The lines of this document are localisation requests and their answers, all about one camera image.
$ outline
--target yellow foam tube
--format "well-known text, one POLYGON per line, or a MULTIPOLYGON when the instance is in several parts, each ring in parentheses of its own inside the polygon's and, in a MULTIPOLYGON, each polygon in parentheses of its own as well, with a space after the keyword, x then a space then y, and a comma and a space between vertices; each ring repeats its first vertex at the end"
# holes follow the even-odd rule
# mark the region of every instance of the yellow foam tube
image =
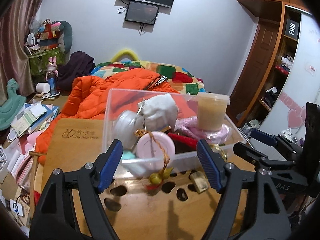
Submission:
POLYGON ((117 62, 117 60, 123 55, 129 55, 133 61, 139 60, 137 54, 135 54, 132 50, 122 49, 110 60, 110 62, 117 62))

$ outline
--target green dinosaur toy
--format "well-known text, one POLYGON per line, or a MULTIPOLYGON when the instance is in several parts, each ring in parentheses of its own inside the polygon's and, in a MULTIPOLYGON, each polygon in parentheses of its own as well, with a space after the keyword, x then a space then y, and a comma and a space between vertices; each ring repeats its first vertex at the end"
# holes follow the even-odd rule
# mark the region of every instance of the green dinosaur toy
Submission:
POLYGON ((19 84, 14 78, 8 81, 8 100, 0 106, 0 131, 7 129, 10 126, 12 120, 27 100, 25 97, 17 95, 16 90, 18 88, 19 84))

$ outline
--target rabbit figurine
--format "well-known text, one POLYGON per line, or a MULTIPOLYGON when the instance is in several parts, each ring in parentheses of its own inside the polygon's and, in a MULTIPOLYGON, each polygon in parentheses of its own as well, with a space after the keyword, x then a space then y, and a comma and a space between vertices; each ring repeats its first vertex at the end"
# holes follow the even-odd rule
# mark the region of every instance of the rabbit figurine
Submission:
POLYGON ((45 80, 46 80, 46 81, 48 81, 48 74, 49 74, 50 72, 55 73, 56 78, 58 77, 58 70, 57 70, 57 63, 56 63, 56 61, 57 61, 57 57, 54 57, 53 59, 52 59, 52 57, 49 58, 49 63, 48 63, 48 65, 47 65, 47 73, 46 73, 46 75, 45 75, 45 80))

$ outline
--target pink scrunchie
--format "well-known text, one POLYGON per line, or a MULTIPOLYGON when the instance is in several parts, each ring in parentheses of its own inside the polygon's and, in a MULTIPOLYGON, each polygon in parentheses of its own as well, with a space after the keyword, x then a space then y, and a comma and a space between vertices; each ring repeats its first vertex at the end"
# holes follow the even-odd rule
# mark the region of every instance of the pink scrunchie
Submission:
POLYGON ((221 129, 218 131, 205 131, 197 128, 197 117, 192 116, 185 119, 176 121, 174 130, 180 130, 191 138, 200 140, 205 139, 208 143, 222 144, 231 135, 231 129, 225 124, 222 124, 221 129))

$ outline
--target pink heart decal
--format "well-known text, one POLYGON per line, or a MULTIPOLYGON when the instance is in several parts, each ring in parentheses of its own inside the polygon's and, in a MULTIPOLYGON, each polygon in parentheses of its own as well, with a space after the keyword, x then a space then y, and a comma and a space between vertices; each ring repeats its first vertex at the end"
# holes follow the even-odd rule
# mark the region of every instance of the pink heart decal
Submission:
POLYGON ((304 106, 301 110, 290 109, 288 112, 288 123, 289 128, 299 128, 306 121, 306 107, 304 106))

